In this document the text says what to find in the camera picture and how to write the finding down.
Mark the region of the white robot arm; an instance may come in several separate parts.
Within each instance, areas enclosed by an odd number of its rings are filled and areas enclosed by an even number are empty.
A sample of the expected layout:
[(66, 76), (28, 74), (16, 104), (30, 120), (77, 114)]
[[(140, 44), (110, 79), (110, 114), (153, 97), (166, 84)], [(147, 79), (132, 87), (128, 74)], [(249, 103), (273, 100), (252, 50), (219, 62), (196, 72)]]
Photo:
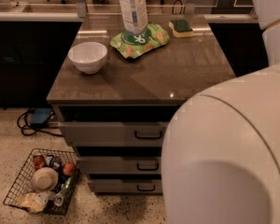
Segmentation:
[(252, 0), (268, 67), (201, 91), (161, 153), (167, 224), (280, 224), (280, 0)]

